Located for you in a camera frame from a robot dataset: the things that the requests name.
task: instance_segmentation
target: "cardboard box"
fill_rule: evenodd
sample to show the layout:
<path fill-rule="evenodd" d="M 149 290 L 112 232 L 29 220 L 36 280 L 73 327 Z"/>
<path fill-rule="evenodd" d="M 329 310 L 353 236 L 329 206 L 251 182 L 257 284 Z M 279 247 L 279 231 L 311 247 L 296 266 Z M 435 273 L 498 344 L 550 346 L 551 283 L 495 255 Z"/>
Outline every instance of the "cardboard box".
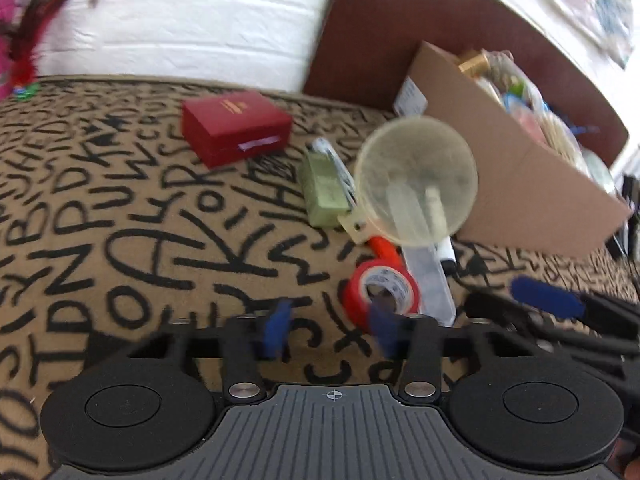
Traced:
<path fill-rule="evenodd" d="M 182 136 L 208 168 L 284 149 L 292 121 L 256 91 L 182 102 Z"/>
<path fill-rule="evenodd" d="M 462 240 L 585 256 L 631 215 L 622 200 L 529 137 L 428 43 L 420 47 L 395 108 L 400 115 L 425 114 L 450 124 L 468 142 L 478 165 L 478 197 L 458 232 Z"/>

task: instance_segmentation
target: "ribbed black surface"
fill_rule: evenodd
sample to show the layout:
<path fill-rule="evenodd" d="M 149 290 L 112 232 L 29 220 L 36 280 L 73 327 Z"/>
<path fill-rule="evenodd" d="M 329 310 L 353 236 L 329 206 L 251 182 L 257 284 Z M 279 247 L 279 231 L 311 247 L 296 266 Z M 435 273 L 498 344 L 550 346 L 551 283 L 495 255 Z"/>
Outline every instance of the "ribbed black surface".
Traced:
<path fill-rule="evenodd" d="M 339 394 L 327 394 L 338 391 Z M 63 466 L 51 480 L 113 479 Z M 201 447 L 123 480 L 524 480 L 469 451 L 434 408 L 397 402 L 386 386 L 281 386 L 235 407 Z M 614 480 L 604 466 L 556 480 Z"/>

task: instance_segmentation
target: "red feather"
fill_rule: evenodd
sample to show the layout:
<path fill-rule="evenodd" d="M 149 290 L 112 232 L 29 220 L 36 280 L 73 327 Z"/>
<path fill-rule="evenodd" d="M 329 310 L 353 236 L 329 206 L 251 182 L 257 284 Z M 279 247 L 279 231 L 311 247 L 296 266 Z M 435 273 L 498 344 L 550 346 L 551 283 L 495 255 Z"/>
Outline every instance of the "red feather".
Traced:
<path fill-rule="evenodd" d="M 60 12 L 66 1 L 42 0 L 30 9 L 30 12 L 25 12 L 10 45 L 10 57 L 14 60 L 12 67 L 14 87 L 24 87 L 34 82 L 36 68 L 33 52 L 49 27 L 49 23 Z M 92 6 L 96 3 L 97 0 L 91 0 Z"/>

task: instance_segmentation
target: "white label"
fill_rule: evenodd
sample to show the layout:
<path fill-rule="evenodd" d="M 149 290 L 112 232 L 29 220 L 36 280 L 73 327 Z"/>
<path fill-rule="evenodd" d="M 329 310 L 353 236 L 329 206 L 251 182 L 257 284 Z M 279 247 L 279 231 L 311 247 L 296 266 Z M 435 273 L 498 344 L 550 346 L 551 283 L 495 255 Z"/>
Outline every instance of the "white label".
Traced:
<path fill-rule="evenodd" d="M 427 98 L 410 77 L 406 78 L 394 103 L 394 112 L 400 117 L 422 115 L 427 106 Z"/>
<path fill-rule="evenodd" d="M 396 314 L 404 316 L 414 304 L 414 290 L 411 283 L 395 269 L 375 266 L 364 272 L 360 278 L 360 296 L 366 303 L 370 302 L 368 285 L 386 288 L 391 293 L 396 300 Z"/>
<path fill-rule="evenodd" d="M 275 144 L 279 140 L 280 140 L 279 136 L 265 137 L 264 139 L 250 140 L 249 142 L 243 142 L 242 144 L 238 144 L 238 148 L 240 148 L 244 152 L 247 152 L 248 150 L 250 150 L 251 148 L 255 148 L 256 146 L 265 146 L 267 144 Z"/>

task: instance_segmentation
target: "tan patterned blanket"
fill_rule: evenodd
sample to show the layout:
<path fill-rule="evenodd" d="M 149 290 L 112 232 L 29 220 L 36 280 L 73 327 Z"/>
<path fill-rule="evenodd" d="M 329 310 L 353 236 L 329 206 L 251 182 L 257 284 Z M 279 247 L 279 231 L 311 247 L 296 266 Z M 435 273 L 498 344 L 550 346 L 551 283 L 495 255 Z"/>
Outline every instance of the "tan patterned blanket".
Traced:
<path fill-rule="evenodd" d="M 338 300 L 369 250 L 309 227 L 297 179 L 309 139 L 326 136 L 349 163 L 389 115 L 274 94 L 294 117 L 286 151 L 208 171 L 180 134 L 180 102 L 226 90 L 52 77 L 30 101 L 0 103 L 2 480 L 50 470 L 38 410 L 81 371 L 90 333 L 135 340 L 172 319 L 207 326 L 286 296 L 296 307 L 290 352 L 262 366 L 268 380 L 398 377 Z M 636 300 L 604 249 L 581 261 L 467 243 L 456 251 L 457 301 L 465 289 L 503 290 L 519 273 Z"/>

